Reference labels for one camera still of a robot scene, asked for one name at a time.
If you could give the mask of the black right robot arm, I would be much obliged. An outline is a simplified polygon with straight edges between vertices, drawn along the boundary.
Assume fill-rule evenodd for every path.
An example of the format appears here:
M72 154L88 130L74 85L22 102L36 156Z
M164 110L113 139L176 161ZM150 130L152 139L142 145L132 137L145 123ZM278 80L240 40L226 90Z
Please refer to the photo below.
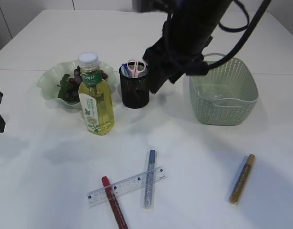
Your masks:
M167 80L175 83L183 74L207 74L202 51L230 4L229 0L185 0L168 14L161 38L143 55L151 93L157 93Z

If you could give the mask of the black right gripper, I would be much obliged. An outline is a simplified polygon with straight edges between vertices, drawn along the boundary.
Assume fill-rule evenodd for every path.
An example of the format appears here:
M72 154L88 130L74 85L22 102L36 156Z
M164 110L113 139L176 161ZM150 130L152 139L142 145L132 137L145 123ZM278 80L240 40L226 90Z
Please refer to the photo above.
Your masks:
M175 84L183 72L203 68L202 51L212 41L212 32L213 23L199 14L168 14L161 38L143 55L150 92L156 94L167 80ZM171 66L178 71L170 72Z

